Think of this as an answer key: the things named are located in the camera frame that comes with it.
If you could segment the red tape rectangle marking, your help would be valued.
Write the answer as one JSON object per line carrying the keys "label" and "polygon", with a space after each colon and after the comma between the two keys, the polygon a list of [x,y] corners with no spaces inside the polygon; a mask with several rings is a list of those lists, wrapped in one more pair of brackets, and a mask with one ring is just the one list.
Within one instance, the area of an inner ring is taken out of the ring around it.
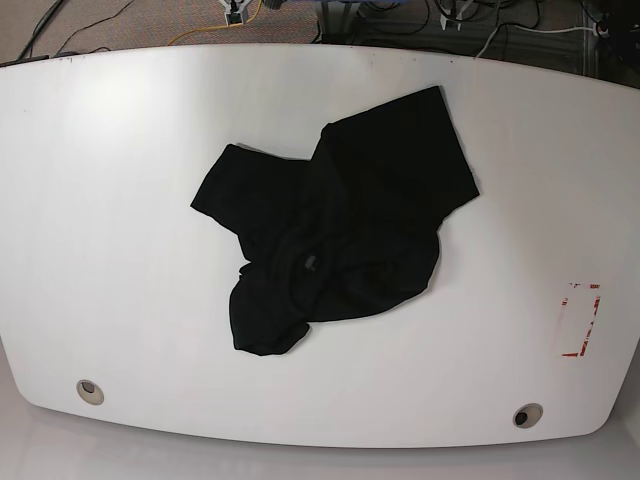
{"label": "red tape rectangle marking", "polygon": [[559,315],[555,343],[562,358],[581,358],[585,355],[597,318],[602,286],[594,283],[570,283]]}

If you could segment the black t-shirt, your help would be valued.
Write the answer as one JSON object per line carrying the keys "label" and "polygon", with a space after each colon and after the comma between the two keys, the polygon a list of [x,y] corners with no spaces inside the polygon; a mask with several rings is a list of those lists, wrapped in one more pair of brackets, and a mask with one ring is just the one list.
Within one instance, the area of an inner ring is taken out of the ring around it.
{"label": "black t-shirt", "polygon": [[193,201],[238,239],[234,347],[282,355],[312,323],[420,295],[444,220],[479,194],[441,87],[329,123],[308,160],[228,145]]}

